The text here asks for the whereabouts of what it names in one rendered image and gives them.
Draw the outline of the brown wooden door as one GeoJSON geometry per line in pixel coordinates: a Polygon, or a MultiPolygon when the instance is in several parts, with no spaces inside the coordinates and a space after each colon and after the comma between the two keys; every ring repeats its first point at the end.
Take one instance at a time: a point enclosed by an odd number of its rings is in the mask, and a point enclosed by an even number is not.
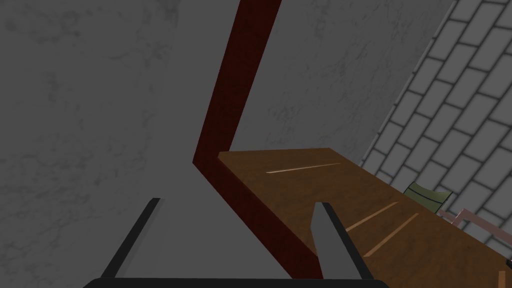
{"type": "Polygon", "coordinates": [[[321,275],[309,227],[315,203],[326,202],[373,277],[389,288],[512,288],[504,256],[332,149],[218,157],[293,232],[280,260],[292,278],[321,275]]]}

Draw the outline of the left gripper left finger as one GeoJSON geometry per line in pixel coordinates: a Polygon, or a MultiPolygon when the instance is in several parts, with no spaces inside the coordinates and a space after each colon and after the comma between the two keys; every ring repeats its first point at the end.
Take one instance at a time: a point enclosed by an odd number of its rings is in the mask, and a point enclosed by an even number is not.
{"type": "Polygon", "coordinates": [[[104,269],[101,278],[122,278],[126,274],[164,203],[164,198],[156,197],[147,203],[104,269]]]}

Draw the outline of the pink chair with green seat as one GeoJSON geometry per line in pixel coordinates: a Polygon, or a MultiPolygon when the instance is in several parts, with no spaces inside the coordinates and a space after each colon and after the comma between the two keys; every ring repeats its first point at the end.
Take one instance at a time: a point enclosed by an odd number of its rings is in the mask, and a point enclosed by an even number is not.
{"type": "Polygon", "coordinates": [[[467,209],[462,209],[457,215],[450,214],[441,209],[446,203],[448,198],[451,196],[451,191],[433,191],[421,187],[415,182],[412,182],[405,192],[403,193],[406,197],[422,205],[434,214],[440,214],[441,217],[448,219],[452,225],[459,226],[464,220],[471,222],[483,230],[489,232],[494,237],[504,241],[508,245],[512,246],[512,235],[505,232],[503,229],[498,228],[489,221],[479,217],[478,215],[470,212],[467,209]]]}

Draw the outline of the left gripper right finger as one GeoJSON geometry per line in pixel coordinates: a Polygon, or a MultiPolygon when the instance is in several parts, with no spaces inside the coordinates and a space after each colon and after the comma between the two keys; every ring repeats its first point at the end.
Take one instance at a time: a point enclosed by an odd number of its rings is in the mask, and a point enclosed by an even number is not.
{"type": "Polygon", "coordinates": [[[373,279],[333,207],[314,204],[310,230],[324,279],[373,279]]]}

